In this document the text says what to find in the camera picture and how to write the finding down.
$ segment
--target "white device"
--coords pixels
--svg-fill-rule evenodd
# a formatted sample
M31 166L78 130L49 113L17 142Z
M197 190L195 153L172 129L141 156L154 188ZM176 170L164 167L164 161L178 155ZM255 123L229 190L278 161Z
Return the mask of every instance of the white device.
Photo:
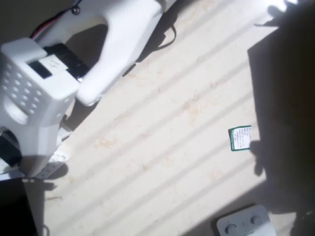
M19 143L19 170L34 177L45 168L71 131L62 118L76 98L85 106L101 99L138 59L163 12L176 0L80 0L80 12L65 12L36 41L22 38L3 44L0 63L0 135ZM108 25L98 62L80 80L44 47L65 44L74 34ZM49 72L45 78L30 63Z
M217 221L220 236L276 236L266 208L255 205Z

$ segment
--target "red wire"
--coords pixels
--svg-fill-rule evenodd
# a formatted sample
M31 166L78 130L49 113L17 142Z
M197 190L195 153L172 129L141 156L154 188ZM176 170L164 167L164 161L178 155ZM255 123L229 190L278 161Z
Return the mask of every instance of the red wire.
M56 17L55 19L53 19L53 20L51 20L51 21L48 21L48 22L46 22L44 25L42 25L42 26L33 34L32 38L35 38L35 37L38 35L38 33L39 33L43 28L45 28L46 26L48 26L48 25L51 24L52 22L56 21L57 19L59 19L62 15L60 15L60 16Z

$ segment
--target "button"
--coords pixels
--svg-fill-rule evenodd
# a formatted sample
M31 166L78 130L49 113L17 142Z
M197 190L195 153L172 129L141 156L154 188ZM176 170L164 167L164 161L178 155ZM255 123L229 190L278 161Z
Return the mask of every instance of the button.
M254 216L251 218L251 223L252 223L253 225L261 225L261 224L262 224L261 217L258 216L258 215L254 215Z
M229 225L227 225L227 227L225 228L225 232L226 232L228 235L234 235L234 234L236 234L236 225L234 225L234 224L229 224Z

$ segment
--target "black component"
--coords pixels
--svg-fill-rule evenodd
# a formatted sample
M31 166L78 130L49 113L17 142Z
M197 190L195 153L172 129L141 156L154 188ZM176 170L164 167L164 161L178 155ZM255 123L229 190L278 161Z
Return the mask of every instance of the black component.
M43 79L48 78L49 76L52 76L52 73L50 73L49 70L46 69L45 66L43 66L39 61L33 61L29 64L29 66L36 71Z
M17 149L9 140L18 145L18 141L15 136L6 131L0 136L0 157L11 167L19 164L22 160L22 155L19 149Z
M81 8L79 8L79 6L74 6L73 8L71 8L71 12L73 15L79 15L81 12Z
M52 47L45 47L44 50L48 55L54 54L67 67L68 72L76 79L84 77L90 70L70 49L64 44L56 44Z

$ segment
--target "cable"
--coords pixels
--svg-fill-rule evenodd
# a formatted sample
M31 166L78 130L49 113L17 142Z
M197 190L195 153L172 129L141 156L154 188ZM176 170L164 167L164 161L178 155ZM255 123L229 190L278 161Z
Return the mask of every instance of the cable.
M79 4L80 2L82 2L82 0L78 0L76 4L74 4L72 7L69 7L66 10L63 10L61 12L58 12L56 15L54 15L53 17L49 18L48 20L44 21L43 23L41 23L34 31L33 33L30 35L30 38L32 39L36 39L43 31L45 31L45 29L47 29L47 27L53 23L54 21L56 21L57 19L59 19L63 14L65 14L67 11L71 10L72 13L74 15L78 15L80 14L80 8L79 8Z

